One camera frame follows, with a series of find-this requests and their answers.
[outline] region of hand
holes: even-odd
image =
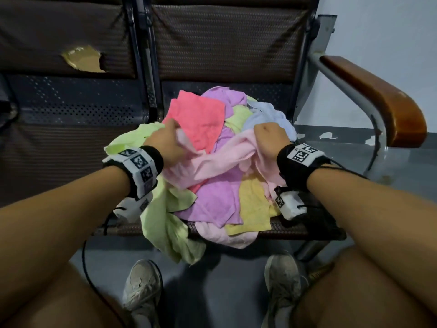
[[[164,168],[176,165],[184,159],[187,151],[178,145],[176,129],[179,128],[178,122],[170,118],[164,128],[156,130],[147,138],[144,145],[156,148],[164,160]]]
[[[292,144],[285,130],[274,122],[257,124],[254,132],[259,150],[268,159],[276,160],[281,149]]]

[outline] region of pile of cloth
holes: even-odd
[[[280,215],[274,188],[285,182],[276,162],[259,153],[253,128],[276,122],[294,142],[296,131],[284,113],[228,87],[201,96],[180,91],[162,123],[142,124],[119,136],[106,153],[140,147],[169,118],[180,124],[178,142],[189,155],[158,176],[153,199],[139,217],[144,236],[174,261],[194,264],[206,245],[188,238],[183,220],[195,222],[204,239],[240,249],[259,231],[270,230],[270,218]],[[297,208],[303,205],[297,193],[294,197],[295,216],[305,213],[305,207]]]

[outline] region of light blue towel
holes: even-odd
[[[267,102],[256,102],[247,99],[247,105],[251,108],[254,114],[249,116],[246,120],[242,131],[253,129],[257,124],[276,122],[285,130],[285,132],[287,132],[287,136],[292,142],[296,141],[296,130],[290,121],[287,120],[282,111],[275,110],[273,105]]]

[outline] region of red cloth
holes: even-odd
[[[205,150],[210,154],[225,123],[225,104],[216,99],[180,91],[178,98],[171,100],[163,123],[169,118],[180,124],[197,151]],[[204,182],[189,189],[196,193]]]

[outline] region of wall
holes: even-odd
[[[338,15],[326,50],[410,95],[437,132],[437,0],[320,0]],[[367,116],[322,74],[297,124],[371,128]]]

